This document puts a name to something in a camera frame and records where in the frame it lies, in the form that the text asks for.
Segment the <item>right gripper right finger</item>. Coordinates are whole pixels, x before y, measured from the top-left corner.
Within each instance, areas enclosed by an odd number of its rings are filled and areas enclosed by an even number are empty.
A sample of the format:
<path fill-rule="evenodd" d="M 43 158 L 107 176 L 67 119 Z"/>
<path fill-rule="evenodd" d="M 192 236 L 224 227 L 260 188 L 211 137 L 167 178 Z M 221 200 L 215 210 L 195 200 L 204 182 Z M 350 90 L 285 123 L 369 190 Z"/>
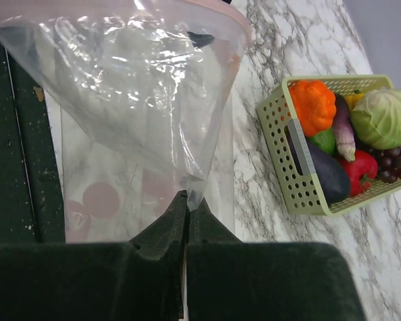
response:
<path fill-rule="evenodd" d="M 365 320 L 347 261 L 326 243 L 244 243 L 206 202 L 190 214 L 190 320 Z"/>

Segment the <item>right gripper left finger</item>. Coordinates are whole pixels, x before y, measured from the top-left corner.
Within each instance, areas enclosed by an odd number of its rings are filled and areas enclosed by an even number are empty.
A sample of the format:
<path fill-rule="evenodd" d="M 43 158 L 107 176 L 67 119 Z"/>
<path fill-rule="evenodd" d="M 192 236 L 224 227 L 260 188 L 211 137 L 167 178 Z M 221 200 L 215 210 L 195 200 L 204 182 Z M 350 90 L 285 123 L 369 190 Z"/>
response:
<path fill-rule="evenodd" d="M 0 320 L 179 320 L 187 192 L 130 241 L 0 245 Z"/>

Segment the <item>green perforated plastic basket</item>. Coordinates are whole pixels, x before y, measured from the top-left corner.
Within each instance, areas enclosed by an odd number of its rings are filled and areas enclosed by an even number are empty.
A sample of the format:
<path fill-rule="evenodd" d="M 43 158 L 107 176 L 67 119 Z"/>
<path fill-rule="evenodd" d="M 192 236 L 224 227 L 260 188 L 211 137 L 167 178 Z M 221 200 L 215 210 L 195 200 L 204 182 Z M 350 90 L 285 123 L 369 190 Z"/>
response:
<path fill-rule="evenodd" d="M 325 199 L 307 141 L 302 133 L 289 87 L 300 78 L 283 79 L 257 107 L 257 115 L 290 214 L 339 217 L 401 190 L 401 180 L 375 180 L 361 195 L 330 205 Z"/>

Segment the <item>clear zip top bag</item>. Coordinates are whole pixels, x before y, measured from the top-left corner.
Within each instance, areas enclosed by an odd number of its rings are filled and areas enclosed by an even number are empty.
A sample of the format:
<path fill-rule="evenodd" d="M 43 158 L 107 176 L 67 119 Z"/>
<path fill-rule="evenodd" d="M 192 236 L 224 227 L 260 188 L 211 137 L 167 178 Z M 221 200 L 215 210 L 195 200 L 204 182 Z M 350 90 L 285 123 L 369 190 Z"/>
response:
<path fill-rule="evenodd" d="M 0 42 L 61 107 L 65 238 L 199 208 L 250 40 L 224 1 L 0 1 Z"/>

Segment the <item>green toy cabbage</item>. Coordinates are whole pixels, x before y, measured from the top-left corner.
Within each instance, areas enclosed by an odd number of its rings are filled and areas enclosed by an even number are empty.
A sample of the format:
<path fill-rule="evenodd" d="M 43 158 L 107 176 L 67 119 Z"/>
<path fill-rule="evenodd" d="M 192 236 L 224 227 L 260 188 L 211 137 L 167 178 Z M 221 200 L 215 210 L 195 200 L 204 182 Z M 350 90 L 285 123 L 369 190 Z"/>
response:
<path fill-rule="evenodd" d="M 350 112 L 358 138 L 379 150 L 401 145 L 401 90 L 380 89 L 364 94 Z"/>

